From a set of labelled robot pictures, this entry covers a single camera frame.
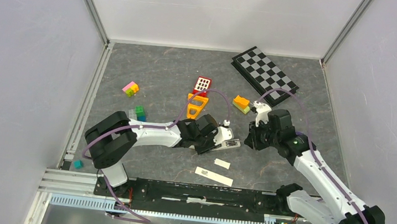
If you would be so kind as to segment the long white remote back cover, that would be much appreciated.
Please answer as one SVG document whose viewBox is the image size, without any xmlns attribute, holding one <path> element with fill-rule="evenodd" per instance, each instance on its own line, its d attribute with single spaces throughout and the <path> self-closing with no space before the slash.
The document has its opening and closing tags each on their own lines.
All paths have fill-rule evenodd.
<svg viewBox="0 0 397 224">
<path fill-rule="evenodd" d="M 221 183 L 221 184 L 226 185 L 226 186 L 232 186 L 232 184 L 233 184 L 233 179 L 227 178 L 226 176 L 222 176 L 222 175 L 217 174 L 215 172 L 212 172 L 210 170 L 206 170 L 206 169 L 201 168 L 199 166 L 196 167 L 195 173 L 197 175 L 203 176 L 203 177 L 205 177 L 207 179 L 216 181 L 216 182 Z"/>
</svg>

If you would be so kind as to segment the white battery cover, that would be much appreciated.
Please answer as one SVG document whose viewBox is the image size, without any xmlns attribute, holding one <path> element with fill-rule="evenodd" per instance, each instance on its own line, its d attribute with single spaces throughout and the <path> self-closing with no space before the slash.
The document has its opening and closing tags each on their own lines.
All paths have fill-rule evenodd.
<svg viewBox="0 0 397 224">
<path fill-rule="evenodd" d="M 228 163 L 228 162 L 226 162 L 226 161 L 223 161 L 223 160 L 221 160 L 221 159 L 218 159 L 218 158 L 216 158 L 216 159 L 214 160 L 214 164 L 216 164 L 217 166 L 220 166 L 220 167 L 222 167 L 222 168 L 225 168 L 225 169 L 227 169 L 227 170 L 229 170 L 229 168 L 230 168 L 230 163 Z"/>
</svg>

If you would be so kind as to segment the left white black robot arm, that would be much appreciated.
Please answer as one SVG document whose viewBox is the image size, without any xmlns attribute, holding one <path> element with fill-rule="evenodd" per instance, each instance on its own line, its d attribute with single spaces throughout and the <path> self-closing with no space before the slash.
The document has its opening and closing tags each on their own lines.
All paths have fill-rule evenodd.
<svg viewBox="0 0 397 224">
<path fill-rule="evenodd" d="M 85 132 L 87 147 L 83 153 L 109 182 L 109 190 L 118 197 L 130 188 L 121 159 L 131 148 L 159 145 L 170 148 L 194 148 L 198 155 L 221 147 L 232 139 L 229 121 L 220 125 L 209 114 L 198 119 L 151 123 L 129 119 L 124 111 L 117 111 Z"/>
</svg>

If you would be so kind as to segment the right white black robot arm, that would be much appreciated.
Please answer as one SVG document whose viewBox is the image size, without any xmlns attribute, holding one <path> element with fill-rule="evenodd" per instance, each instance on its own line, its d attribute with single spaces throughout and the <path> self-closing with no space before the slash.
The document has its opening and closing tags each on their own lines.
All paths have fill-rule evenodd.
<svg viewBox="0 0 397 224">
<path fill-rule="evenodd" d="M 311 224 L 385 224 L 383 210 L 355 195 L 328 166 L 311 138 L 295 130 L 288 110 L 273 110 L 255 101 L 252 111 L 256 118 L 250 122 L 245 145 L 254 150 L 275 148 L 321 197 L 312 198 L 295 183 L 281 186 L 274 202 L 277 212 L 294 212 Z"/>
</svg>

